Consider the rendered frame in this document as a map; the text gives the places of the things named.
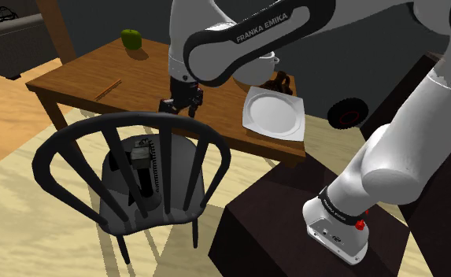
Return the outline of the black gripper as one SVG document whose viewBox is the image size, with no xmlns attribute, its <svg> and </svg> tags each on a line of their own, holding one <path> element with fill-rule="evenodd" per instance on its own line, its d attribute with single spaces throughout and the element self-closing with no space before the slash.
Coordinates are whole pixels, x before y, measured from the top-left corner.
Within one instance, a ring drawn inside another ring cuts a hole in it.
<svg viewBox="0 0 451 277">
<path fill-rule="evenodd" d="M 178 108 L 189 106 L 188 116 L 194 118 L 203 102 L 203 90 L 198 86 L 198 82 L 184 82 L 171 76 L 170 91 L 171 99 L 161 99 L 158 112 L 176 115 L 179 113 Z"/>
</svg>

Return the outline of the brown wooden table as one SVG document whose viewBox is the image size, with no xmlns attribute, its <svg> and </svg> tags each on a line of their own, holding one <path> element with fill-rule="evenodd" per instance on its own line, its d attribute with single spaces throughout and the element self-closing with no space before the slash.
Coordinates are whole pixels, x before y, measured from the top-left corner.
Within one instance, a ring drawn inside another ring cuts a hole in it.
<svg viewBox="0 0 451 277">
<path fill-rule="evenodd" d="M 94 98 L 117 79 L 122 83 L 100 101 Z M 94 113 L 155 112 L 169 98 L 168 46 L 143 40 L 142 49 L 125 50 L 117 39 L 27 82 L 56 129 L 66 127 L 59 105 Z M 204 102 L 195 114 L 219 132 L 231 149 L 280 161 L 294 167 L 305 159 L 303 142 L 283 141 L 242 126 L 242 109 L 249 86 L 229 79 L 221 87 L 205 87 Z"/>
</svg>

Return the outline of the black spindle-back chair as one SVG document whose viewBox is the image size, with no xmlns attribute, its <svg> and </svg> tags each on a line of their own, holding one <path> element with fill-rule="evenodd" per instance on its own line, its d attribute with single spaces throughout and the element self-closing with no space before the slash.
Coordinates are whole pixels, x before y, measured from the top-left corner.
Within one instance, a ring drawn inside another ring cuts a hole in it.
<svg viewBox="0 0 451 277">
<path fill-rule="evenodd" d="M 101 132 L 109 147 L 97 176 L 76 145 L 77 139 Z M 155 148 L 159 192 L 144 198 L 139 178 L 126 151 L 150 139 Z M 60 154 L 100 197 L 94 211 L 61 186 L 50 164 Z M 124 261 L 130 260 L 124 236 L 152 227 L 191 223 L 198 241 L 198 218 L 231 163 L 230 148 L 210 126 L 170 113 L 107 113 L 67 126 L 50 136 L 32 162 L 35 181 L 49 194 L 71 206 L 116 237 Z"/>
</svg>

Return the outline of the brown wooden stick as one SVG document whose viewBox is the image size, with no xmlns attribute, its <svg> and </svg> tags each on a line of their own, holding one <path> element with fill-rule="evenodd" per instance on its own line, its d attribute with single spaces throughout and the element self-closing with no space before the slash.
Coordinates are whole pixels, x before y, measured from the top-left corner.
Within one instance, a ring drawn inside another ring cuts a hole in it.
<svg viewBox="0 0 451 277">
<path fill-rule="evenodd" d="M 94 101 L 98 102 L 100 101 L 103 97 L 105 97 L 111 90 L 113 90 L 114 88 L 116 88 L 119 84 L 122 83 L 121 79 L 117 79 L 115 82 L 113 82 L 110 86 L 108 86 L 106 89 L 104 89 L 101 93 L 99 93 L 95 98 Z"/>
</svg>

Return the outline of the green apple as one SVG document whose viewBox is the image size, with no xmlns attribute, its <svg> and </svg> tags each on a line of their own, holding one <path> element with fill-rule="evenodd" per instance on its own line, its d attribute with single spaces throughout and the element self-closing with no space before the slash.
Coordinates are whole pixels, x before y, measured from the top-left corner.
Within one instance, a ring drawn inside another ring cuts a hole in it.
<svg viewBox="0 0 451 277">
<path fill-rule="evenodd" d="M 138 50 L 142 47 L 142 36 L 136 30 L 124 29 L 120 37 L 124 47 L 129 50 Z"/>
</svg>

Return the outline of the white square plate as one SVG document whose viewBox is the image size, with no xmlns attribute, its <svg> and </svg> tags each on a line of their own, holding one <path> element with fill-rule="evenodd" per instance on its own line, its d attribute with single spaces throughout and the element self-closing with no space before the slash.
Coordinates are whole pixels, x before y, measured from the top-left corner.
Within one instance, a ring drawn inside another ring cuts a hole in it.
<svg viewBox="0 0 451 277">
<path fill-rule="evenodd" d="M 296 96 L 251 87 L 243 106 L 242 126 L 270 138 L 303 142 L 304 102 Z"/>
</svg>

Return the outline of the dark brown figure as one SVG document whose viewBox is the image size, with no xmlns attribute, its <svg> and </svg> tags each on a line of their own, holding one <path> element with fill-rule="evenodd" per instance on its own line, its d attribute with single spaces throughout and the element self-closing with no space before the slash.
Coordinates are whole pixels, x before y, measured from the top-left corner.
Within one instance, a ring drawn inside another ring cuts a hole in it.
<svg viewBox="0 0 451 277">
<path fill-rule="evenodd" d="M 293 91 L 290 89 L 290 77 L 283 71 L 278 71 L 273 80 L 268 80 L 260 85 L 260 88 L 273 90 L 283 94 L 292 95 Z"/>
</svg>

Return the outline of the dark robot stand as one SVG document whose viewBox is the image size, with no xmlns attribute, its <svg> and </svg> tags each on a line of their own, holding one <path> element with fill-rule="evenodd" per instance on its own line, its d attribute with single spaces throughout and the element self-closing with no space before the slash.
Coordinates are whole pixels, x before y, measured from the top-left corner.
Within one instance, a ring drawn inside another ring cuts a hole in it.
<svg viewBox="0 0 451 277">
<path fill-rule="evenodd" d="M 370 209 L 373 232 L 357 265 L 316 245 L 301 219 L 304 202 L 335 178 L 355 149 L 395 115 L 423 72 L 442 60 L 423 55 L 361 127 L 337 130 L 311 120 L 305 159 L 294 167 L 276 165 L 225 207 L 209 251 L 222 276 L 397 277 L 408 237 L 415 235 L 436 276 L 451 277 L 451 246 L 443 243 L 443 228 L 451 227 L 451 154 L 421 195 L 400 207 L 402 221 Z"/>
</svg>

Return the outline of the grey sofa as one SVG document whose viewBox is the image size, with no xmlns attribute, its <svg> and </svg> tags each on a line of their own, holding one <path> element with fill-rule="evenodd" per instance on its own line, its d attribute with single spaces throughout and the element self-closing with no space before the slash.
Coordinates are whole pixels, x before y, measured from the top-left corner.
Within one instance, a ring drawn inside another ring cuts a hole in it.
<svg viewBox="0 0 451 277">
<path fill-rule="evenodd" d="M 41 13 L 21 17 L 0 6 L 0 76 L 18 79 L 57 57 Z"/>
</svg>

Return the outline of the pale beige rug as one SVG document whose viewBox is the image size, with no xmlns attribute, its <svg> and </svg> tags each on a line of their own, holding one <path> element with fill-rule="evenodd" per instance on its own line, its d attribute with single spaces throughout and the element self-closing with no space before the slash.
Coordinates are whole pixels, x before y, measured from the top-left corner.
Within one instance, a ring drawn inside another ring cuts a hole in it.
<svg viewBox="0 0 451 277">
<path fill-rule="evenodd" d="M 306 116 L 307 152 L 340 173 L 363 144 L 358 129 L 335 131 Z M 199 218 L 193 249 L 190 224 L 155 227 L 125 237 L 131 264 L 116 239 L 42 190 L 33 178 L 36 149 L 56 129 L 45 117 L 0 128 L 0 277 L 221 277 L 208 258 L 224 206 L 278 164 L 232 150 L 224 180 Z"/>
</svg>

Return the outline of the brown wooden post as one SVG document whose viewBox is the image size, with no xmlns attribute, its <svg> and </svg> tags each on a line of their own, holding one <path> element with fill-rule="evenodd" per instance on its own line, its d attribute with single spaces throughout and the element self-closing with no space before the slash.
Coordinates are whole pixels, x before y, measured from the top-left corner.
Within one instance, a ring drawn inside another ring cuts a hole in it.
<svg viewBox="0 0 451 277">
<path fill-rule="evenodd" d="M 50 38 L 64 65 L 77 58 L 57 0 L 35 0 Z"/>
</svg>

